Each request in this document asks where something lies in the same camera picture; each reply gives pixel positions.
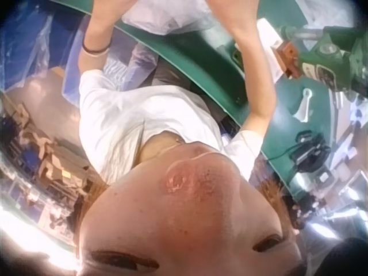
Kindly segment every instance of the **floor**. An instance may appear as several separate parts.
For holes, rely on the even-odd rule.
[[[85,157],[79,139],[79,109],[63,98],[62,85],[62,76],[50,70],[44,78],[29,78],[24,87],[9,91],[7,96],[15,105],[23,103],[34,124],[46,135]],[[13,108],[6,99],[3,104],[11,114]]]

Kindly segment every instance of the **hair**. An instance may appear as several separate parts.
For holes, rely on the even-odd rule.
[[[288,214],[285,203],[283,202],[281,196],[281,183],[276,180],[275,177],[267,178],[261,181],[262,174],[266,170],[266,161],[258,158],[254,169],[252,178],[255,178],[260,185],[258,186],[258,191],[265,197],[267,202],[276,211],[282,227],[283,238],[285,240],[295,240],[295,234],[293,232],[292,222]],[[85,198],[80,213],[76,216],[76,227],[74,233],[74,243],[76,245],[76,257],[79,259],[79,232],[81,230],[81,225],[83,218],[85,217],[88,210],[91,208],[93,203],[99,198],[104,191],[108,189],[107,185],[101,177],[97,177],[95,185],[92,186],[88,196]]]

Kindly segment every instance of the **hand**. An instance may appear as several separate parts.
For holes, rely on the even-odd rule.
[[[107,25],[114,25],[137,0],[94,0],[92,18]]]
[[[206,0],[213,14],[234,37],[256,31],[259,0]]]

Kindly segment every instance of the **fluorescent light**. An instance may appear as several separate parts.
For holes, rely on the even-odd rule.
[[[49,262],[65,270],[79,270],[79,262],[73,252],[62,249],[37,227],[21,221],[13,214],[0,210],[0,228],[23,250],[43,252]]]
[[[364,220],[365,222],[368,222],[368,215],[367,215],[367,212],[363,211],[363,210],[360,210],[359,211],[359,215],[360,217],[362,218],[362,220]]]
[[[347,194],[352,200],[359,200],[358,193],[350,187],[347,188]]]
[[[339,219],[341,217],[352,217],[352,216],[355,216],[356,214],[358,214],[357,208],[352,208],[345,212],[336,212],[333,215],[325,217],[325,218],[328,220],[333,220],[335,218]]]
[[[326,226],[320,225],[318,223],[312,223],[312,227],[316,232],[324,237],[327,237],[329,239],[340,239],[332,230],[328,229]]]

